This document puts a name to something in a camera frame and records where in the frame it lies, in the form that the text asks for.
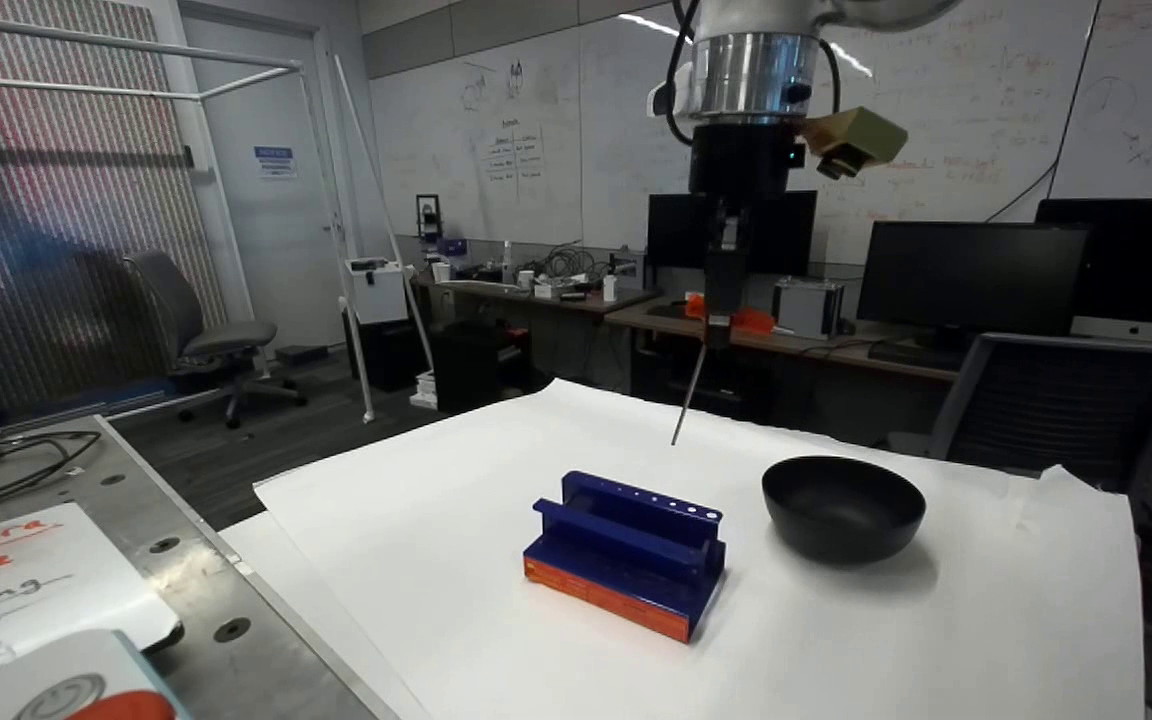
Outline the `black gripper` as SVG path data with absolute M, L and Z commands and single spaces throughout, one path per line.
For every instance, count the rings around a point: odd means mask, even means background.
M 691 192 L 710 206 L 706 291 L 711 313 L 732 313 L 751 256 L 751 207 L 790 189 L 799 141 L 790 123 L 701 123 L 691 136 Z

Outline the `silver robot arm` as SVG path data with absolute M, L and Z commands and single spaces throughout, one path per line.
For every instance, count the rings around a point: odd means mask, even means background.
M 956 0 L 687 0 L 666 81 L 666 123 L 691 129 L 687 192 L 710 206 L 706 291 L 723 319 L 746 297 L 756 206 L 784 192 L 811 106 L 825 28 L 908 34 Z

